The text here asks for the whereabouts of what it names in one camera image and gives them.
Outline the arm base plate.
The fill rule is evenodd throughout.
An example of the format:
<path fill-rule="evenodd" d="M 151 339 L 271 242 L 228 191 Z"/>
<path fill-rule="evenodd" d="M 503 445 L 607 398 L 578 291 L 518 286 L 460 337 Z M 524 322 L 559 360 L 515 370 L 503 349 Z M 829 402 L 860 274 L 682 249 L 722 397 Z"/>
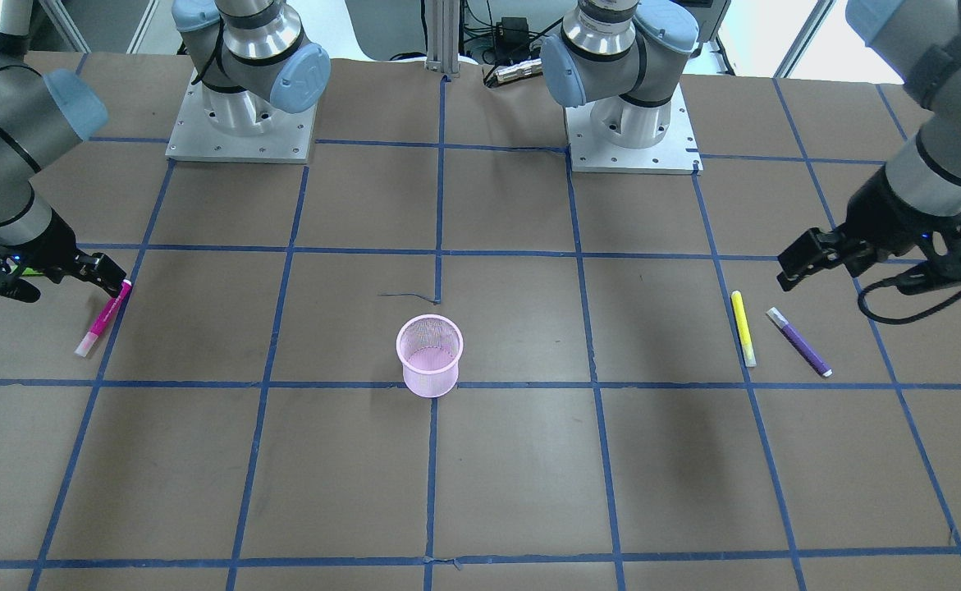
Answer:
<path fill-rule="evenodd" d="M 670 101 L 642 108 L 611 97 L 564 108 L 571 167 L 584 173 L 697 175 L 704 171 L 680 85 Z"/>
<path fill-rule="evenodd" d="M 305 165 L 318 105 L 288 113 L 240 91 L 223 94 L 189 84 L 165 151 L 179 162 Z"/>

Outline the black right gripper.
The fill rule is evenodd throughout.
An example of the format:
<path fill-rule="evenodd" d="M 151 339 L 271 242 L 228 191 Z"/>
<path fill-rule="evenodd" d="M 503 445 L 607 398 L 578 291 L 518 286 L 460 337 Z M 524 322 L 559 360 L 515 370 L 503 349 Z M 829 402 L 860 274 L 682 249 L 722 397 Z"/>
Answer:
<path fill-rule="evenodd" d="M 49 214 L 45 228 L 29 231 L 33 239 L 12 243 L 0 241 L 0 257 L 19 257 L 36 272 L 44 273 L 53 283 L 72 276 L 90 283 L 117 298 L 127 280 L 125 270 L 103 252 L 86 254 L 76 245 L 76 236 L 59 213 Z M 39 288 L 22 279 L 21 274 L 11 272 L 0 262 L 0 296 L 22 303 L 36 303 L 41 298 Z"/>

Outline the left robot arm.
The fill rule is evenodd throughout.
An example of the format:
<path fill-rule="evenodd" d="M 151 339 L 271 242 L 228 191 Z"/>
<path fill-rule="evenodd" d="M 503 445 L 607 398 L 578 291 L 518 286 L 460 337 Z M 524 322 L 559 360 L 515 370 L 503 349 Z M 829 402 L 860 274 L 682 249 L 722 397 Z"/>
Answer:
<path fill-rule="evenodd" d="M 961 288 L 961 1 L 849 1 L 845 21 L 903 80 L 929 119 L 850 198 L 841 224 L 811 228 L 779 254 L 792 291 L 843 266 L 853 277 L 921 250 L 884 280 L 905 295 Z M 663 135 L 641 117 L 668 112 L 700 27 L 671 1 L 580 1 L 542 41 L 549 94 L 564 108 L 604 103 L 606 134 L 630 149 Z"/>

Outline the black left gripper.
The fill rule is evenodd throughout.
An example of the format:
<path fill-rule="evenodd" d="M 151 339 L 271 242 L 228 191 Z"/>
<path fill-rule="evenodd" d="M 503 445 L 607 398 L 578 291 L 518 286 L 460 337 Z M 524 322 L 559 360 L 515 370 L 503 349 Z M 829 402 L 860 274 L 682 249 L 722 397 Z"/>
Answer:
<path fill-rule="evenodd" d="M 791 292 L 812 274 L 840 266 L 860 276 L 873 264 L 918 247 L 926 262 L 895 277 L 906 296 L 961 287 L 961 206 L 956 213 L 926 213 L 904 201 L 878 169 L 850 198 L 837 231 L 807 229 L 777 255 L 776 280 Z"/>

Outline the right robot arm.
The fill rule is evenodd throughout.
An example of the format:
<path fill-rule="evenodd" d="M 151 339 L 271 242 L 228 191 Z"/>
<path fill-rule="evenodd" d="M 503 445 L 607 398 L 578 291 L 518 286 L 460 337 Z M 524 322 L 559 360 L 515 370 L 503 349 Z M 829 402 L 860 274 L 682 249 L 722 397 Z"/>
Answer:
<path fill-rule="evenodd" d="M 63 217 L 31 178 L 108 123 L 101 98 L 74 71 L 40 72 L 24 61 L 30 1 L 0 1 L 0 296 L 37 302 L 34 270 L 123 295 L 126 273 L 101 252 L 80 250 Z M 176 1 L 172 19 L 194 61 L 194 82 L 222 131 L 262 130 L 265 113 L 301 113 L 327 87 L 332 60 L 284 1 Z"/>

